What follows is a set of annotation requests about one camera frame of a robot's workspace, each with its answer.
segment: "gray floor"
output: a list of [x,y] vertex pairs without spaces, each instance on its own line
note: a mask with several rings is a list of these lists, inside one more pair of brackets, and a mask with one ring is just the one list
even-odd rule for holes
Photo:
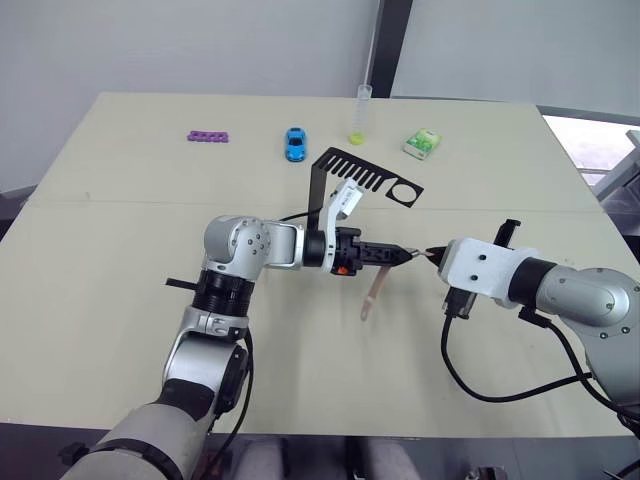
[[[57,452],[75,442],[95,443],[99,430],[0,424],[0,478],[53,480],[66,471]],[[246,445],[265,438],[240,435],[233,443],[232,471]],[[286,436],[292,480],[346,479],[344,437]],[[215,449],[224,435],[213,435]],[[501,466],[509,480],[603,480],[640,458],[632,437],[576,439],[402,439],[424,480],[463,480],[472,467]],[[640,479],[640,472],[627,479]]]

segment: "robotic arm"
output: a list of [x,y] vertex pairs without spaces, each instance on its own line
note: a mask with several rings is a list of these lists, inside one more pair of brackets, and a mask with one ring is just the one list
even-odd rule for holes
[[323,230],[256,217],[215,218],[204,234],[197,283],[168,279],[194,291],[165,364],[158,399],[133,410],[91,449],[68,452],[64,480],[135,478],[186,480],[196,467],[216,419],[233,409],[247,373],[247,312],[263,268],[355,275],[363,265],[395,266],[411,260],[397,245],[360,242],[360,230],[336,227],[362,197],[348,179],[320,212]]
[[427,252],[438,266],[440,278],[457,295],[457,304],[447,305],[451,316],[468,315],[476,294],[490,297],[505,308],[524,306],[520,318],[533,320],[532,323],[536,323],[536,318],[546,320],[535,314],[536,309],[558,315],[584,345],[594,379],[615,405],[631,415],[631,423],[636,425],[631,429],[637,429],[640,415],[638,282],[615,270],[576,271],[539,259],[533,249],[511,250],[506,245],[472,238],[453,240],[447,247],[427,249]]
[[[344,181],[320,212],[323,230],[255,217],[214,219],[205,231],[198,282],[167,280],[193,290],[194,298],[165,364],[160,396],[132,411],[93,448],[72,453],[73,467],[63,478],[191,478],[208,432],[235,407],[253,368],[249,352],[237,342],[244,338],[251,348],[247,312],[263,268],[305,266],[352,276],[364,265],[401,265],[418,253],[361,242],[360,230],[336,227],[362,194],[354,180]],[[465,238],[427,250],[452,287],[448,318],[467,317],[477,294],[506,308],[521,304],[530,313],[537,308],[559,315],[583,342],[594,377],[613,402],[635,412],[635,422],[640,418],[640,284],[613,270],[578,272],[540,260],[532,249],[510,250],[509,238],[503,226],[494,244]]]

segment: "white wall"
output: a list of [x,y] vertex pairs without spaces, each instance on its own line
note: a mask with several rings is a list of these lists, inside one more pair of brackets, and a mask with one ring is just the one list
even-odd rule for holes
[[0,1],[0,192],[104,90],[355,94],[377,0]]
[[640,116],[640,2],[414,0],[392,95]]

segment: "table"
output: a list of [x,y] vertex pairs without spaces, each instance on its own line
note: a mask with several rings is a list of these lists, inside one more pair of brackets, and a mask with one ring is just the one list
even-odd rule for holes
[[[202,233],[221,214],[278,218],[306,207],[310,166],[336,146],[425,187],[407,209],[368,193],[344,225],[424,248],[491,240],[576,268],[640,268],[534,107],[373,100],[367,143],[346,143],[351,99],[102,94],[0,243],[3,421],[110,428],[153,401]],[[283,157],[300,125],[309,159]],[[419,127],[443,136],[426,162],[400,151]],[[189,130],[227,130],[194,144]],[[329,177],[329,182],[336,179]],[[243,431],[423,437],[624,435],[579,386],[507,405],[464,394],[439,353],[446,286],[423,259],[392,271],[367,323],[375,275],[265,271],[250,309],[256,383]],[[571,335],[574,346],[582,352]],[[487,394],[571,374],[550,334],[479,299],[452,328],[451,356]],[[229,431],[238,410],[216,424]]]

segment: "blue toy car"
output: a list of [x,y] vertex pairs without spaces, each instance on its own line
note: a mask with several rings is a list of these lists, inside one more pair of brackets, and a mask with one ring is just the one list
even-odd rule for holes
[[307,156],[307,136],[299,127],[291,127],[285,135],[284,156],[290,162],[301,162]]

